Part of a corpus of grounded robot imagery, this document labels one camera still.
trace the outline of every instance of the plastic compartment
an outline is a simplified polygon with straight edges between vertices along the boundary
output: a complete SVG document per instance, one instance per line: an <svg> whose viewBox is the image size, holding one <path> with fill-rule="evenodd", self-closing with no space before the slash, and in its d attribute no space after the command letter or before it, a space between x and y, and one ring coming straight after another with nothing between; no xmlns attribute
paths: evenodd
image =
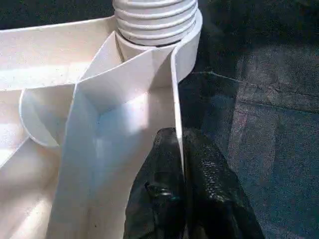
<svg viewBox="0 0 319 239"><path fill-rule="evenodd" d="M109 17L0 31L0 89L75 83L115 26Z"/></svg>
<svg viewBox="0 0 319 239"><path fill-rule="evenodd" d="M6 89L27 88L3 92L6 100L0 102L1 115L7 117L1 129L9 138L8 122L16 127L6 146L13 154L6 153L0 168L0 238L122 237L129 191L157 131L176 127L182 146L177 82L194 66L201 25L198 12L190 34L161 48L128 42L110 30L113 17L0 32L0 38L19 39L21 44L24 38L34 41L19 53L14 52L18 47L12 48L16 56L5 66L12 75L0 71L3 78L15 77L16 81L8 78L12 85L3 85ZM95 56L91 51L77 55L65 28L82 36L74 46L94 49ZM40 46L40 33L42 39L46 33L56 36L52 46L43 46L43 52L51 53L51 58L45 54L44 68L37 59L44 56L41 47L35 48L36 43ZM62 43L72 49L59 51ZM26 54L32 55L30 60L15 63ZM69 70L73 62L85 63L74 84L66 84L65 75L51 82L51 75L43 72L61 60ZM32 68L39 78L26 80L19 68Z"/></svg>
<svg viewBox="0 0 319 239"><path fill-rule="evenodd" d="M44 238L60 157L26 136L21 91L0 91L0 238Z"/></svg>
<svg viewBox="0 0 319 239"><path fill-rule="evenodd" d="M181 43L148 49L77 84L48 239L122 238L130 188L157 131L176 127L181 144L177 81L192 70L201 23L198 14ZM192 58L181 67L185 56Z"/></svg>

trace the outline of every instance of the gloved hand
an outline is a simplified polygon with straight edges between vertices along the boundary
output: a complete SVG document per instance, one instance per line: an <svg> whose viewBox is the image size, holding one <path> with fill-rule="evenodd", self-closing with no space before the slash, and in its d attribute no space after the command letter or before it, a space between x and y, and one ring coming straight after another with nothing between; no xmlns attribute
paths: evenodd
<svg viewBox="0 0 319 239"><path fill-rule="evenodd" d="M131 189L124 239L180 239L186 218L191 239L263 239L218 147L197 130L183 134L186 193L175 130L161 129Z"/></svg>
<svg viewBox="0 0 319 239"><path fill-rule="evenodd" d="M184 196L175 130L161 129L134 180L126 208L124 239L182 238Z"/></svg>
<svg viewBox="0 0 319 239"><path fill-rule="evenodd" d="M187 200L191 202L191 238L263 239L237 175L215 143L198 130L183 131Z"/></svg>

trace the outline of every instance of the black fabric background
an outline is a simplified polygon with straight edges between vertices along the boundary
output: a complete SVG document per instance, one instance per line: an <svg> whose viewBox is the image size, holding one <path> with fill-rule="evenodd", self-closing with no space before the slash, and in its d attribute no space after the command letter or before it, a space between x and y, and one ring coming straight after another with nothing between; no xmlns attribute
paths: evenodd
<svg viewBox="0 0 319 239"><path fill-rule="evenodd" d="M110 16L110 0L4 0L0 29ZM319 238L317 0L199 0L203 30L180 84L183 125L238 174L267 238Z"/></svg>

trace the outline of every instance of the black rubber glove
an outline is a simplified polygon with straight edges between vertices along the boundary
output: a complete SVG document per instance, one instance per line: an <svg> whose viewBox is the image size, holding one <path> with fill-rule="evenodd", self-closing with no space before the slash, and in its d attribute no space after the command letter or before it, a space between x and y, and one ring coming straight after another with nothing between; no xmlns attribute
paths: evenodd
<svg viewBox="0 0 319 239"><path fill-rule="evenodd" d="M183 134L191 238L263 239L237 175L218 147L198 130L185 129Z"/></svg>
<svg viewBox="0 0 319 239"><path fill-rule="evenodd" d="M175 131L158 132L134 181L124 239L263 239L236 174L217 146L197 130L184 130L187 200Z"/></svg>
<svg viewBox="0 0 319 239"><path fill-rule="evenodd" d="M124 239L180 239L185 227L184 183L173 128L161 129L133 183Z"/></svg>

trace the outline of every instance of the white plastic edge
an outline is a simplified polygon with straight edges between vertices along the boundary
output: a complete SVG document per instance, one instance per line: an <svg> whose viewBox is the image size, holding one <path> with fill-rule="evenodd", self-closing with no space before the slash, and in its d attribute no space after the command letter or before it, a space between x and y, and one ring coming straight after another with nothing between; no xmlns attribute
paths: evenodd
<svg viewBox="0 0 319 239"><path fill-rule="evenodd" d="M181 120L181 113L180 113L180 103L179 103L179 93L178 93L178 83L184 79L184 77L180 77L177 74L177 67L176 67L176 61L178 60L178 55L182 51L196 51L197 47L194 49L188 49L187 45L189 43L194 42L196 46L198 46L198 40L200 31L202 28L203 19L200 10L197 11L196 16L196 25L193 29L193 31L188 34L185 38L182 39L181 42L179 42L175 49L173 50L171 57L170 57L170 67L171 67L171 78L172 78L172 89L173 89L173 97L174 97L174 111L175 111L175 127L176 127L176 136L179 144L179 149L181 153L181 164L182 164L182 170L183 173L185 173L185 166L184 166L184 151L183 151L183 130L182 130L182 120ZM186 66L189 66L188 68L185 67L183 70L182 76L187 76L193 69L196 61L196 55L193 59L185 59L182 58L185 61Z"/></svg>

